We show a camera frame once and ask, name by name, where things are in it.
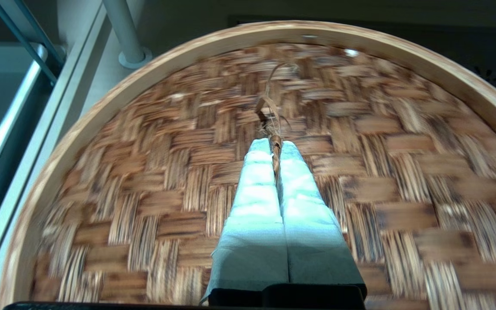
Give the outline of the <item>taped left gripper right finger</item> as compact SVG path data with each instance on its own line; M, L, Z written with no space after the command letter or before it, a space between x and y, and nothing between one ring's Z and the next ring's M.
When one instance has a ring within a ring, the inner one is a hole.
M293 284L355 285L364 280L333 211L296 145L282 144L278 197Z

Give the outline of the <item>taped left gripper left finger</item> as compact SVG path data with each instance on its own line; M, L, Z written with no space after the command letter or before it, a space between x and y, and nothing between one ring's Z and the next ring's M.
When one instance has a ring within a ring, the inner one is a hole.
M252 141L244 157L212 261L202 301L214 289L262 291L289 281L287 242L268 139Z

